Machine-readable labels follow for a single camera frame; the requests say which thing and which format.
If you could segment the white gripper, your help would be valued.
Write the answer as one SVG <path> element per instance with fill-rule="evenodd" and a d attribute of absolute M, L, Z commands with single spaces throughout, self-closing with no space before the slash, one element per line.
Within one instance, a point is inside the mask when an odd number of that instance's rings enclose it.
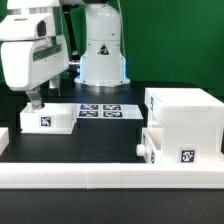
<path fill-rule="evenodd" d="M 48 93 L 52 97 L 60 96 L 59 74 L 69 64 L 63 35 L 53 37 L 51 43 L 45 39 L 4 42 L 1 59 L 6 84 L 13 91 L 27 91 L 33 110 L 44 108 L 40 91 L 34 88 L 51 78 Z"/>

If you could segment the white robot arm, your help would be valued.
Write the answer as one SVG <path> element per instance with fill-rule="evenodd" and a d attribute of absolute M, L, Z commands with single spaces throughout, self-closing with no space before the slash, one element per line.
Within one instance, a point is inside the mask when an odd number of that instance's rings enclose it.
<path fill-rule="evenodd" d="M 63 29 L 72 27 L 69 11 L 82 5 L 86 50 L 80 57 L 78 86 L 113 91 L 130 83 L 121 53 L 122 16 L 109 0 L 7 0 L 8 14 L 0 22 L 0 57 L 5 82 L 24 91 L 34 110 L 44 107 L 39 87 L 47 82 L 59 94 L 60 74 L 77 55 Z"/>

